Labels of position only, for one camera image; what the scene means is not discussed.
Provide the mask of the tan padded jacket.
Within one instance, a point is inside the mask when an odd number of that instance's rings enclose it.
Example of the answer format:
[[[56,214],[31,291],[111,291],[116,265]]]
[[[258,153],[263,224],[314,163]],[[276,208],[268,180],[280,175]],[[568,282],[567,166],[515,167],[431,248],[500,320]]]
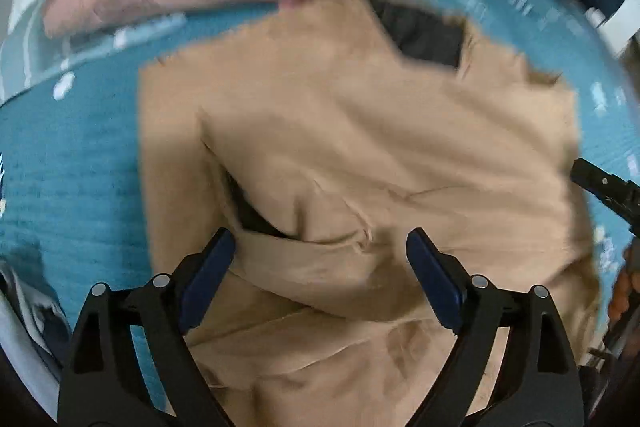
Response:
[[[454,62],[405,56],[371,0],[308,0],[139,76],[152,262],[219,228],[230,271],[186,342],[239,426],[401,426],[454,336],[405,253],[423,229],[472,273],[547,286],[570,345],[599,283],[576,96],[466,20]]]

